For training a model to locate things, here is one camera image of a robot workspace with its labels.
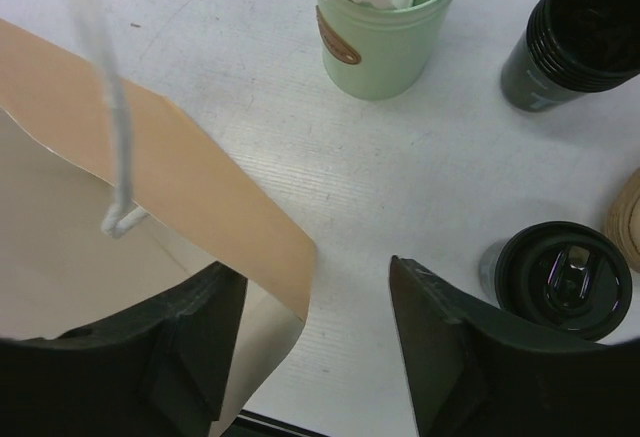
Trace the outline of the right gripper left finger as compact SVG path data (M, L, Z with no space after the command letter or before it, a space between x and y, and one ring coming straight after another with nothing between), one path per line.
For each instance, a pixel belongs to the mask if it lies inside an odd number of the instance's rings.
M2 435L207 435L246 292L245 277L215 262L57 338L2 339Z

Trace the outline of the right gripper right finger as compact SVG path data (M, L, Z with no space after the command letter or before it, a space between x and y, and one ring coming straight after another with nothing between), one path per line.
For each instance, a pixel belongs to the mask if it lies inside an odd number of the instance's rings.
M421 436L636 436L639 342L533 324L392 257L389 287Z

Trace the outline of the black cup lid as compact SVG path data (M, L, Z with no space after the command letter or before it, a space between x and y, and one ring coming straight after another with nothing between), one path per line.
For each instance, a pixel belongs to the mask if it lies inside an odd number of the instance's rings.
M633 296L632 276L603 234L550 221L507 240L496 268L500 308L589 341L608 336L623 322Z

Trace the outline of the brown paper bag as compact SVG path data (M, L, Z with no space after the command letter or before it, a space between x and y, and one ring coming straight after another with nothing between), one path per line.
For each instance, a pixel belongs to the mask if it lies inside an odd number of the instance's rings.
M85 53L1 25L1 341L54 339L219 262L247 280L222 436L307 320L313 240L170 100L121 78L99 0Z

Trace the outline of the black coffee cup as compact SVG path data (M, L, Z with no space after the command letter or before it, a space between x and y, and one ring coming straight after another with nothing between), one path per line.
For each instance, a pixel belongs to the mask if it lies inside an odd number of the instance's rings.
M496 268L498 259L507 242L507 239L502 239L491 244L484 251L478 263L480 285L488 301L496 307L499 306L496 293Z

